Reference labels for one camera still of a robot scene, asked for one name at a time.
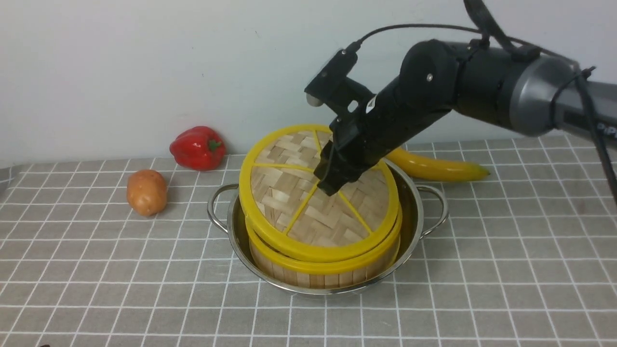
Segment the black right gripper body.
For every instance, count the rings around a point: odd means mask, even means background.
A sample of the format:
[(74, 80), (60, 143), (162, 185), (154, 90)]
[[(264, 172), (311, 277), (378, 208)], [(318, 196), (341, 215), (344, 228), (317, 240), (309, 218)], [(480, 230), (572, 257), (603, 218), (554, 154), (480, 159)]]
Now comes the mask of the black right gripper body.
[(451, 110), (454, 82), (396, 77), (347, 116), (330, 124), (331, 140), (316, 168), (318, 188), (326, 195), (359, 180), (394, 149)]

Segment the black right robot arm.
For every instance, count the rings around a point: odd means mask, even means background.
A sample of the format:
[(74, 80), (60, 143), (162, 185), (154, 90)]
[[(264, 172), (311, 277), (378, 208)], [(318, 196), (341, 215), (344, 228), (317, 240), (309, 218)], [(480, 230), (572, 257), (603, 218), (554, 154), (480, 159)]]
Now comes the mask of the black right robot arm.
[(516, 57), (488, 44), (423, 41), (381, 91), (350, 79), (361, 43), (338, 51), (307, 85), (311, 105), (336, 113), (314, 173), (327, 195), (357, 181), (382, 158), (456, 111), (525, 136), (561, 130), (616, 147), (616, 86), (557, 57)]

